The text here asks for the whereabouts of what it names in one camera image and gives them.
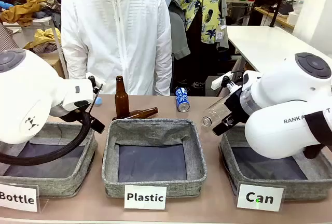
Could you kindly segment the black pole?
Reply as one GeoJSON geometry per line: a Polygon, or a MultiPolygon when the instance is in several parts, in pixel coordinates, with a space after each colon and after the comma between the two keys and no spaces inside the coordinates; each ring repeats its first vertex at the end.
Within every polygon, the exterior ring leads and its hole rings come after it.
{"type": "Polygon", "coordinates": [[[280,9],[281,2],[282,2],[282,0],[278,0],[278,1],[277,1],[277,6],[276,6],[276,9],[275,9],[275,11],[274,11],[274,14],[273,14],[273,17],[272,17],[271,23],[270,23],[270,25],[269,25],[270,27],[274,27],[274,24],[275,24],[275,21],[276,21],[276,18],[277,18],[277,15],[278,15],[279,9],[280,9]]]}

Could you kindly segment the grey hanging garment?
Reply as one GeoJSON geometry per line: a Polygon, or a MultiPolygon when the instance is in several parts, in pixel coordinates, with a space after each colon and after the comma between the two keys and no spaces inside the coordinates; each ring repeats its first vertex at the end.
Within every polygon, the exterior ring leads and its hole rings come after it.
{"type": "Polygon", "coordinates": [[[180,60],[190,55],[186,37],[186,20],[181,6],[176,0],[169,4],[169,15],[171,22],[172,56],[180,60]]]}

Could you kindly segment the white Bottle sign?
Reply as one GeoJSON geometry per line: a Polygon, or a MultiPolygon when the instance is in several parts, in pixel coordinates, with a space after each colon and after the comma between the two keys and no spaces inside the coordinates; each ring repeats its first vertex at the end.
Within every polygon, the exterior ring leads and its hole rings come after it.
{"type": "Polygon", "coordinates": [[[39,211],[38,186],[0,184],[0,207],[37,213],[39,211]]]}

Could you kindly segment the yellow crumpled cloth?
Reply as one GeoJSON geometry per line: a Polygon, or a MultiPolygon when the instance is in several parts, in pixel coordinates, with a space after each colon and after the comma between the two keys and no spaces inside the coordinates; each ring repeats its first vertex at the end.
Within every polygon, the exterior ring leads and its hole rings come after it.
{"type": "Polygon", "coordinates": [[[23,48],[36,54],[52,53],[58,49],[52,29],[44,31],[38,29],[34,35],[34,40],[28,42],[23,48]]]}

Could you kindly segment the white clothes table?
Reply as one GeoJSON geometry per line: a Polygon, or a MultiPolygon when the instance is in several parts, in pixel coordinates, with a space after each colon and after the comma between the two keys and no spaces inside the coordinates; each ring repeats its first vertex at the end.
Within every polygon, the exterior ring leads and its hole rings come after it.
{"type": "Polygon", "coordinates": [[[33,19],[33,22],[31,25],[29,25],[28,27],[21,27],[18,23],[4,23],[5,27],[11,28],[11,29],[21,29],[21,30],[37,30],[37,29],[47,29],[47,28],[51,28],[52,32],[53,32],[53,36],[56,42],[56,46],[57,46],[57,51],[59,54],[59,59],[61,62],[61,67],[64,73],[64,78],[68,79],[68,72],[67,72],[67,67],[66,67],[66,61],[63,55],[63,50],[57,35],[57,31],[56,31],[56,27],[54,25],[53,19],[52,17],[45,17],[45,18],[41,18],[41,19],[33,19]]]}

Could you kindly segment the blue drink can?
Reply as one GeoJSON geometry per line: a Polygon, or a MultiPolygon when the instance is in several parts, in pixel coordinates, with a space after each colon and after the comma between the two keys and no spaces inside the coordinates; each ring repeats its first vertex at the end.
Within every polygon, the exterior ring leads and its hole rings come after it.
{"type": "Polygon", "coordinates": [[[176,106],[178,111],[187,112],[190,109],[190,103],[187,96],[187,91],[185,88],[178,87],[175,91],[176,95],[176,106]]]}

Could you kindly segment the white Can sign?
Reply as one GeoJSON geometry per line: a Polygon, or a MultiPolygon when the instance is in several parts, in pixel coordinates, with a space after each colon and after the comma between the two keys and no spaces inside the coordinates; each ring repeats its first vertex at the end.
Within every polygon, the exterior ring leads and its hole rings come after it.
{"type": "Polygon", "coordinates": [[[241,184],[237,208],[278,212],[284,199],[285,188],[241,184]]]}

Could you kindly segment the grey fabric basket Bottle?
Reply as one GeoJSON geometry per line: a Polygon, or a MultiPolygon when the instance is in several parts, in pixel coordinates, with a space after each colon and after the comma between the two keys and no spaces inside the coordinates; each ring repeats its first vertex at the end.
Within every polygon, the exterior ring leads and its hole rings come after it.
{"type": "MultiPolygon", "coordinates": [[[[0,142],[0,152],[19,158],[44,155],[67,145],[80,129],[72,123],[48,122],[26,143],[0,142]]],[[[38,186],[43,198],[73,197],[90,170],[97,146],[94,131],[90,130],[78,147],[54,161],[35,166],[0,163],[0,184],[38,186]]]]}

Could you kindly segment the wooden background desk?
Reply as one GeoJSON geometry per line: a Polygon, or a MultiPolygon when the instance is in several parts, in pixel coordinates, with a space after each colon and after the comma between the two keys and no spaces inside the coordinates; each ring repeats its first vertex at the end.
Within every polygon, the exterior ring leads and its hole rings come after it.
{"type": "MultiPolygon", "coordinates": [[[[263,14],[266,19],[269,19],[270,21],[272,21],[273,16],[274,16],[273,12],[268,12],[268,11],[266,11],[266,10],[260,8],[260,7],[255,7],[255,10],[257,12],[263,14]]],[[[279,25],[281,25],[283,27],[286,27],[286,28],[289,28],[289,29],[293,30],[295,28],[295,25],[289,24],[287,22],[287,19],[288,18],[286,18],[286,17],[282,17],[280,15],[277,15],[275,22],[277,22],[279,25]]]]}

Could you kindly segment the checked brown cloth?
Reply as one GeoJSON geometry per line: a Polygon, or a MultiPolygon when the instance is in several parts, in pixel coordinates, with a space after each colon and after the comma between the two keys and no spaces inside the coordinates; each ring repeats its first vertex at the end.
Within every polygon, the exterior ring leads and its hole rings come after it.
{"type": "Polygon", "coordinates": [[[16,42],[12,37],[13,33],[11,30],[6,29],[0,23],[0,52],[8,49],[17,49],[19,48],[16,42]]]}

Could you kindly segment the person in white jacket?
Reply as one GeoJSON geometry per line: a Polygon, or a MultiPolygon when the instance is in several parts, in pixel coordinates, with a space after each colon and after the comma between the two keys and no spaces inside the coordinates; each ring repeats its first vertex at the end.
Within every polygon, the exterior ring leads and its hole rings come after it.
{"type": "Polygon", "coordinates": [[[155,95],[155,62],[172,57],[165,0],[61,0],[62,50],[70,79],[92,73],[105,94],[122,76],[129,95],[155,95]]]}

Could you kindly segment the mustard cloth pile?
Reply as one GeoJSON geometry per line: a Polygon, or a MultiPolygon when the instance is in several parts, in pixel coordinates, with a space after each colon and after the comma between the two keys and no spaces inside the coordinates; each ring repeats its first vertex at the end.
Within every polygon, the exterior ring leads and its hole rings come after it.
{"type": "Polygon", "coordinates": [[[0,20],[6,23],[17,23],[27,27],[33,22],[33,14],[39,12],[45,0],[27,0],[25,4],[16,5],[0,14],[0,20]]]}

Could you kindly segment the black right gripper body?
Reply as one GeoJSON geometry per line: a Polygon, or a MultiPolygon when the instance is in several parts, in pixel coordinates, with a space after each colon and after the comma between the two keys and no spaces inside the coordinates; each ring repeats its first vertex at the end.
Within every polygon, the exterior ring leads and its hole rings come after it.
{"type": "Polygon", "coordinates": [[[244,111],[240,103],[240,96],[242,89],[239,88],[237,91],[232,93],[225,101],[225,105],[232,114],[235,125],[238,123],[246,123],[248,120],[248,114],[244,111]]]}

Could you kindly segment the white Plastic sign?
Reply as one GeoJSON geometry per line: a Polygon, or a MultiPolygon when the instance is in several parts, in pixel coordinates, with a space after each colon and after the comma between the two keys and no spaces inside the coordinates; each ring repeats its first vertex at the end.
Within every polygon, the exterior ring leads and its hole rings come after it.
{"type": "Polygon", "coordinates": [[[125,185],[125,209],[165,210],[166,186],[125,185]]]}

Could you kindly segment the brown glass bottle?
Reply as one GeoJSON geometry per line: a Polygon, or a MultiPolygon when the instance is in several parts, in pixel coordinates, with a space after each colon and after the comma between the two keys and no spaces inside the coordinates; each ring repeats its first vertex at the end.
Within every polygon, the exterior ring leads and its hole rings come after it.
{"type": "Polygon", "coordinates": [[[116,77],[115,106],[117,118],[127,117],[129,115],[129,98],[125,90],[122,76],[116,77]]]}
{"type": "Polygon", "coordinates": [[[145,109],[145,110],[134,110],[129,112],[128,116],[125,117],[114,117],[112,121],[117,120],[117,119],[146,119],[152,115],[155,115],[158,113],[158,108],[150,108],[150,109],[145,109]]]}

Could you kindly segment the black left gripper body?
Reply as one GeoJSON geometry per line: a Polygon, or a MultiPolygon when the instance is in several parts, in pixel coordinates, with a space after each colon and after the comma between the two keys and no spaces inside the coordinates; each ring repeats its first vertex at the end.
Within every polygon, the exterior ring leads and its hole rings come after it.
{"type": "Polygon", "coordinates": [[[89,112],[76,109],[74,111],[70,111],[68,114],[61,116],[61,119],[65,122],[75,122],[78,121],[83,126],[88,128],[92,128],[92,119],[89,112]]]}

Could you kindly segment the person's left forearm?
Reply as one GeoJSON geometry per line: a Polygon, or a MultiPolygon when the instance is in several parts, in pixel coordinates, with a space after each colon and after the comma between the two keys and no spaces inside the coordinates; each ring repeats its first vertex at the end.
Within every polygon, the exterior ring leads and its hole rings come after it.
{"type": "Polygon", "coordinates": [[[172,58],[165,57],[155,62],[155,95],[170,96],[170,84],[172,79],[172,58]]]}

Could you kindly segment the white side table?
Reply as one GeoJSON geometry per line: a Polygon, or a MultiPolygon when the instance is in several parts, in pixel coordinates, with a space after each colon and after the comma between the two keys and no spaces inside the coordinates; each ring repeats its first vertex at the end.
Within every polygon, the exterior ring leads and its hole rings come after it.
{"type": "Polygon", "coordinates": [[[332,58],[279,27],[227,26],[228,40],[240,52],[232,72],[249,63],[255,71],[277,72],[284,60],[307,52],[321,57],[332,69],[332,58]]]}

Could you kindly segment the large clear plastic bottle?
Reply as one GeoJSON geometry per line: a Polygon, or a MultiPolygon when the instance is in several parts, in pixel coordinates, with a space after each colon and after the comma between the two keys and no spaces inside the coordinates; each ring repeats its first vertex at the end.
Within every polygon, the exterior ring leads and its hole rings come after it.
{"type": "Polygon", "coordinates": [[[202,115],[201,123],[205,128],[213,128],[230,114],[230,110],[225,105],[227,97],[224,97],[210,107],[208,107],[202,115]]]}

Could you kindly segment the grey fabric basket Plastic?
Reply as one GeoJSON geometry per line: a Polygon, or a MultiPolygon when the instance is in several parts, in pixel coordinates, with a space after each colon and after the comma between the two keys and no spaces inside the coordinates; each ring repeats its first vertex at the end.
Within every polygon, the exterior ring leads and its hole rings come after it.
{"type": "Polygon", "coordinates": [[[163,186],[167,198],[197,197],[207,177],[199,133],[189,119],[121,119],[106,138],[102,180],[106,194],[125,186],[163,186]]]}

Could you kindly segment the grey fabric basket Can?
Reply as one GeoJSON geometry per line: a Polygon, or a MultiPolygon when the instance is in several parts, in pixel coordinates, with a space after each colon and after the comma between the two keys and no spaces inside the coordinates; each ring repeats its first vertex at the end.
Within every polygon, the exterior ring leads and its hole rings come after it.
{"type": "Polygon", "coordinates": [[[327,198],[332,189],[332,153],[321,151],[307,159],[302,152],[292,157],[269,159],[247,143],[244,127],[236,126],[221,135],[219,152],[234,194],[244,184],[283,187],[287,201],[327,198]]]}

